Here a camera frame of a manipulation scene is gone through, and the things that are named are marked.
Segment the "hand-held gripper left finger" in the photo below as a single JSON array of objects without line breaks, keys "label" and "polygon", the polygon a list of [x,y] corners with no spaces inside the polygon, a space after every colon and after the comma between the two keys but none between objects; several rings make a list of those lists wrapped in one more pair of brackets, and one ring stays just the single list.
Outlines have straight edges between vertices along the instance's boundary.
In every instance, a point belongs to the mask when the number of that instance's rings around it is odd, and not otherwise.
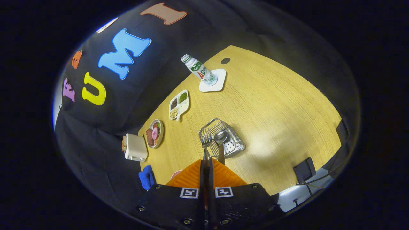
[{"label": "hand-held gripper left finger", "polygon": [[137,203],[137,219],[155,230],[204,230],[202,160],[167,184],[151,184]]}]

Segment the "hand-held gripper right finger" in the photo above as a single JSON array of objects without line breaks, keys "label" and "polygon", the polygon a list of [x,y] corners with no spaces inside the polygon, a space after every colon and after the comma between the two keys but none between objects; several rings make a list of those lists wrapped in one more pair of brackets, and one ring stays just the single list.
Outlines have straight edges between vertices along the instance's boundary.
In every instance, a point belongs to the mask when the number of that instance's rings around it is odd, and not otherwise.
[{"label": "hand-held gripper right finger", "polygon": [[247,184],[232,170],[209,162],[209,225],[217,230],[264,230],[285,212],[259,183]]}]

